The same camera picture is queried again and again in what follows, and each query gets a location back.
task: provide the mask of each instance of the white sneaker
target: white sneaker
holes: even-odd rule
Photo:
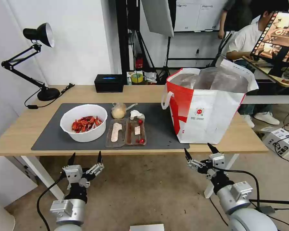
[[[255,125],[251,120],[251,116],[250,115],[241,115],[243,120],[248,124],[249,127],[253,128]]]
[[[260,112],[260,113],[256,113],[254,115],[254,118],[257,120],[261,120],[264,121],[268,124],[272,124],[272,125],[279,125],[279,120],[275,119],[273,117],[272,112]]]

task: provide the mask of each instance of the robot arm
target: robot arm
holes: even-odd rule
[[[225,157],[217,148],[208,143],[212,153],[203,161],[192,159],[189,152],[184,149],[187,166],[191,169],[205,174],[214,186],[214,193],[220,200],[224,212],[227,214],[231,231],[277,231],[273,221],[255,209],[247,208],[250,205],[248,196],[253,188],[246,182],[234,183],[229,180],[224,171]]]
[[[84,222],[84,211],[87,199],[87,188],[90,181],[100,174],[104,165],[102,162],[101,152],[99,152],[97,164],[91,168],[82,168],[80,165],[74,165],[75,153],[68,161],[68,165],[63,167],[64,173],[69,182],[67,189],[69,194],[64,200],[53,201],[50,212],[53,213],[57,220],[56,223],[61,225],[55,231],[78,231]]]

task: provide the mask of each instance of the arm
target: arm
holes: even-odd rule
[[[218,32],[218,38],[223,39],[225,36],[225,31],[224,31],[224,25],[227,17],[227,11],[223,10],[221,14],[221,20],[219,23],[219,32]]]
[[[221,14],[221,19],[220,19],[220,28],[218,32],[218,38],[223,39],[225,36],[225,31],[224,31],[224,26],[225,26],[225,21],[227,17],[227,13],[231,8],[233,7],[235,3],[235,0],[228,0],[223,8],[222,14]]]
[[[226,57],[227,59],[237,60],[241,59],[243,56],[250,57],[251,51],[243,51],[243,47],[246,41],[246,33],[241,30],[237,33],[234,40],[229,43]]]
[[[226,55],[227,59],[231,59],[231,60],[237,60],[237,59],[242,58],[243,56],[250,59],[250,52],[231,51],[231,52],[228,52]]]

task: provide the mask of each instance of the table leg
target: table leg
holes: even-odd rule
[[[231,166],[234,164],[234,162],[236,161],[236,159],[239,157],[239,154],[234,154],[231,159],[229,160],[229,162],[227,163],[225,169],[230,169]],[[212,182],[210,181],[208,183],[208,186],[206,187],[205,191],[204,191],[204,195],[205,195],[205,198],[206,199],[209,199],[210,196],[213,194],[213,189],[214,189],[214,186],[212,184]]]
[[[43,167],[43,165],[35,156],[32,157],[21,156],[21,157],[24,159],[27,165],[35,172],[35,174],[41,179],[41,181],[44,183],[46,187],[49,187],[54,183],[54,180],[51,178],[49,173],[46,171],[46,169]],[[63,199],[64,194],[57,185],[53,186],[50,189],[50,191],[58,200]]]

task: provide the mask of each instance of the crayfish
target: crayfish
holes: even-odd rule
[[[75,120],[75,122],[72,124],[72,130],[76,133],[80,132],[87,132],[90,129],[94,129],[102,124],[102,120],[98,117],[94,116],[86,116],[82,117],[79,120]]]

